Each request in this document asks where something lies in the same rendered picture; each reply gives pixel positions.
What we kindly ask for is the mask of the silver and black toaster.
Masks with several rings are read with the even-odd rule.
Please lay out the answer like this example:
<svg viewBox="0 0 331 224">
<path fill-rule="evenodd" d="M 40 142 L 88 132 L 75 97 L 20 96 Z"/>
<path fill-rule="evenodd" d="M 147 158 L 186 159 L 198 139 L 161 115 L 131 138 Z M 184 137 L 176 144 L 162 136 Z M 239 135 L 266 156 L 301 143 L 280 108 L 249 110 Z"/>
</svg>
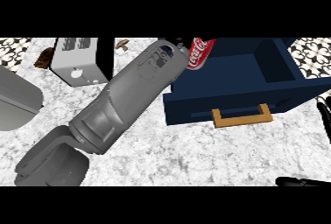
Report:
<svg viewBox="0 0 331 224">
<path fill-rule="evenodd" d="M 48 69 L 71 87 L 109 82 L 113 44 L 113 38 L 56 39 Z"/>
</svg>

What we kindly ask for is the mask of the grey rounded appliance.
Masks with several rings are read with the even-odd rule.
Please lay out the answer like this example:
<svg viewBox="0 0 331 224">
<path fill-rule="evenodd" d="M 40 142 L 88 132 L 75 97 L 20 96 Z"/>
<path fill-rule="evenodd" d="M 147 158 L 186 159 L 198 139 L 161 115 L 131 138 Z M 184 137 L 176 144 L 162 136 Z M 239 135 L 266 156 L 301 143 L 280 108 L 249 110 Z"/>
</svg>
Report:
<svg viewBox="0 0 331 224">
<path fill-rule="evenodd" d="M 43 108 L 40 88 L 0 66 L 0 131 L 19 129 Z"/>
</svg>

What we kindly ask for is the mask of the navy blue open drawer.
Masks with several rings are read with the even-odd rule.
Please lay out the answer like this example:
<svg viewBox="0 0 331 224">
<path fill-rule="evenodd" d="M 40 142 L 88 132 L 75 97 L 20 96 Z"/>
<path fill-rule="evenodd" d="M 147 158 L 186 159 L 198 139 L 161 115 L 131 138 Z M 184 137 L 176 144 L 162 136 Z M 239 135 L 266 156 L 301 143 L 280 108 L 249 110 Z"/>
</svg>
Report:
<svg viewBox="0 0 331 224">
<path fill-rule="evenodd" d="M 218 38 L 202 68 L 171 84 L 167 101 L 215 98 L 248 104 L 312 99 L 331 78 L 307 79 L 288 52 L 292 38 Z"/>
</svg>

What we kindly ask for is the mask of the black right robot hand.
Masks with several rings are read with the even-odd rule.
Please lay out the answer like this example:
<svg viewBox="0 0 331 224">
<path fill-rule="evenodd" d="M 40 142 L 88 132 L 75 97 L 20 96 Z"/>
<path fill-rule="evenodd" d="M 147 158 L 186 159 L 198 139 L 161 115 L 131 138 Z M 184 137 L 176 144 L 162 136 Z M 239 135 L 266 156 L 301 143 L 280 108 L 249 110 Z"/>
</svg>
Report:
<svg viewBox="0 0 331 224">
<path fill-rule="evenodd" d="M 316 108 L 322 116 L 322 122 L 325 126 L 325 133 L 331 143 L 331 96 L 325 98 L 323 102 L 316 103 Z M 331 187 L 331 182 L 306 179 L 306 178 L 291 178 L 278 177 L 275 179 L 275 184 L 278 186 L 325 186 Z"/>
</svg>

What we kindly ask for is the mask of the navy blue drawer front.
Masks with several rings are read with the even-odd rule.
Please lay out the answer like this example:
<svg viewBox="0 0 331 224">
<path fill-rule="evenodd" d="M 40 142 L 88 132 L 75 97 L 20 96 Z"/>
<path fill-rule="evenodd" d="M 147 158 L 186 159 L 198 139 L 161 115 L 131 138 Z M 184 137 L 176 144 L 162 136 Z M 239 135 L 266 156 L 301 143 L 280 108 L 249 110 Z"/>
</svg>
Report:
<svg viewBox="0 0 331 224">
<path fill-rule="evenodd" d="M 165 121 L 168 125 L 210 121 L 214 109 L 224 118 L 252 116 L 263 103 L 273 114 L 283 113 L 329 89 L 331 78 L 189 81 L 162 96 Z"/>
</svg>

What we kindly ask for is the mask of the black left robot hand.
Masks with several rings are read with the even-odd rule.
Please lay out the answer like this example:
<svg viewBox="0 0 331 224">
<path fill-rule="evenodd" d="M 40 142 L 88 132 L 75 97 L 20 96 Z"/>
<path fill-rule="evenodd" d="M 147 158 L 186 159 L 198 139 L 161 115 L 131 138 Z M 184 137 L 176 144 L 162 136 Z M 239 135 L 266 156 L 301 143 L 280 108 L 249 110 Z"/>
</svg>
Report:
<svg viewBox="0 0 331 224">
<path fill-rule="evenodd" d="M 192 47 L 192 38 L 190 37 L 184 37 L 184 38 L 165 38 L 165 40 L 168 42 L 171 42 L 180 52 L 184 54 L 184 55 L 189 55 L 189 50 L 190 50 L 190 47 Z"/>
</svg>

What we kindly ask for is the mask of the brown bread piece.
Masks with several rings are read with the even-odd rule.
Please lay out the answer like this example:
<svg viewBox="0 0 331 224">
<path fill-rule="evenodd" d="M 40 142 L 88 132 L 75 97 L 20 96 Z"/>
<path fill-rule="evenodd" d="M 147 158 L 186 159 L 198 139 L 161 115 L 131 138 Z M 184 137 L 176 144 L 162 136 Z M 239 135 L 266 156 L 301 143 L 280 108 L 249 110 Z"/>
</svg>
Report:
<svg viewBox="0 0 331 224">
<path fill-rule="evenodd" d="M 34 63 L 34 67 L 47 69 L 50 65 L 51 55 L 54 49 L 48 47 L 38 55 L 38 58 Z"/>
<path fill-rule="evenodd" d="M 125 46 L 125 44 L 128 43 L 130 41 L 127 39 L 122 39 L 116 45 L 115 45 L 115 49 L 118 50 L 119 48 L 122 49 L 122 51 L 125 52 L 128 50 L 128 47 Z"/>
</svg>

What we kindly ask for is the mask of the red soda can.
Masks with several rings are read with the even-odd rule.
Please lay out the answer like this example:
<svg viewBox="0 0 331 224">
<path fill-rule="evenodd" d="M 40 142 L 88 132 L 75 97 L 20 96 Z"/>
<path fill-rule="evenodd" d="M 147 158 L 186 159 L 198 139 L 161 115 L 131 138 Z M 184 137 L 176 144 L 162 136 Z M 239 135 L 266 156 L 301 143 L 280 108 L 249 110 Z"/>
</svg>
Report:
<svg viewBox="0 0 331 224">
<path fill-rule="evenodd" d="M 215 38 L 210 40 L 195 38 L 192 40 L 189 49 L 189 63 L 186 66 L 187 69 L 198 70 L 202 67 L 210 52 L 213 50 L 214 42 Z"/>
</svg>

